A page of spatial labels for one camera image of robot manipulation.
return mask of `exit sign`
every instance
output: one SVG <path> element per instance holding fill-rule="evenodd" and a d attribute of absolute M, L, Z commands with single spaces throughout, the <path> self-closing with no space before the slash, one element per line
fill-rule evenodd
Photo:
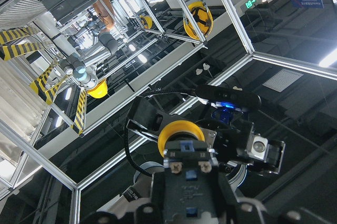
<path fill-rule="evenodd" d="M 253 5 L 254 5 L 254 3 L 256 2 L 256 0 L 249 0 L 249 1 L 247 1 L 245 4 L 246 4 L 246 7 L 247 8 L 251 8 Z"/>

